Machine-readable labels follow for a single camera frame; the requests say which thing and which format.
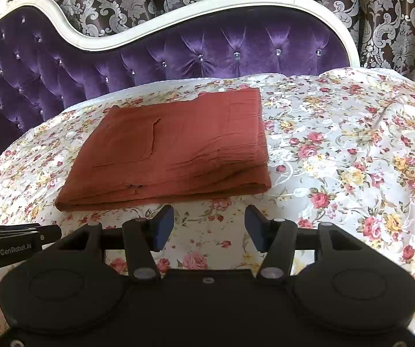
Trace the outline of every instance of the sunlit bedspread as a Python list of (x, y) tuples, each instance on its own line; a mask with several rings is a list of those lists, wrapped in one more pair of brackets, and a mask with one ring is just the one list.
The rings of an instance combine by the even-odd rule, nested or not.
[[(0, 224), (58, 224), (67, 234), (89, 221), (114, 228), (151, 217), (161, 205), (65, 213), (53, 202), (81, 145), (111, 106), (188, 100), (243, 87), (262, 93), (274, 186), (266, 194), (173, 205), (174, 230), (164, 250), (154, 254), (160, 271), (257, 271), (263, 255), (243, 220), (245, 206), (254, 204), (267, 217), (288, 218), (302, 228), (336, 223), (415, 277), (415, 83), (366, 69), (319, 77), (167, 81), (76, 105), (24, 134), (0, 157)], [(106, 262), (125, 273), (122, 253), (107, 252)], [(294, 271), (312, 260), (311, 252), (296, 252)], [(0, 269), (0, 279), (9, 269)], [(0, 311), (0, 333), (6, 327)], [(415, 331), (415, 319), (411, 328)]]

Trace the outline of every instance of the folded red garment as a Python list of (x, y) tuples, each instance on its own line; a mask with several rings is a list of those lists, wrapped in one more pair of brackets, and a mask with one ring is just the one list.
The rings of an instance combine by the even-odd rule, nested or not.
[(266, 191), (271, 183), (258, 89), (191, 101), (113, 106), (84, 142), (59, 210), (109, 210)]

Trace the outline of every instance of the red cloth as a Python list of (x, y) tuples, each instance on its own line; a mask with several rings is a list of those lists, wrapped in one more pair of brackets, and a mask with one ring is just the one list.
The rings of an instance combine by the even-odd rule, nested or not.
[(271, 186), (258, 89), (113, 106), (61, 189), (62, 211), (255, 194)]

